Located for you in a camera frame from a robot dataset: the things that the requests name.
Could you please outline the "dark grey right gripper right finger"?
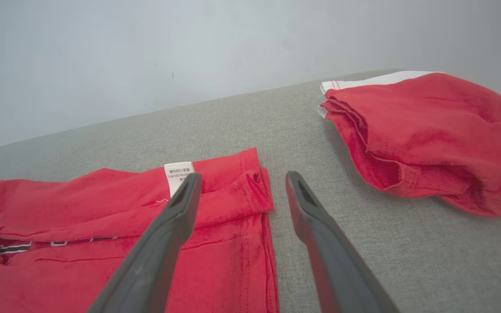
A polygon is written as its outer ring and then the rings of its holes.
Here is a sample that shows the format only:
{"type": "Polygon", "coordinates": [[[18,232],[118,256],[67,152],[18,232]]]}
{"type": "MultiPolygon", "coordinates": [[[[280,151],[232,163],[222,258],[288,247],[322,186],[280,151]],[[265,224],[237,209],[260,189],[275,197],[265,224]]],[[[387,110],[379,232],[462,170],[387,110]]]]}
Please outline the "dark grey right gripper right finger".
{"type": "Polygon", "coordinates": [[[322,312],[397,313],[391,297],[300,173],[287,172],[286,192],[322,312]]]}

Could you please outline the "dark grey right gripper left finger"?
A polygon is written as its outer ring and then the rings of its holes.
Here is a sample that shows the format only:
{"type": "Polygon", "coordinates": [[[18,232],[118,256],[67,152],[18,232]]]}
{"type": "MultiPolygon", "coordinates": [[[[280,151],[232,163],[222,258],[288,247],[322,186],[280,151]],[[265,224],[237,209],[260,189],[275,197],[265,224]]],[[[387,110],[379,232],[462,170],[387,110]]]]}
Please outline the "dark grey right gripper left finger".
{"type": "Polygon", "coordinates": [[[194,230],[201,187],[199,173],[183,180],[92,303],[90,313],[165,312],[181,247],[194,230]]]}

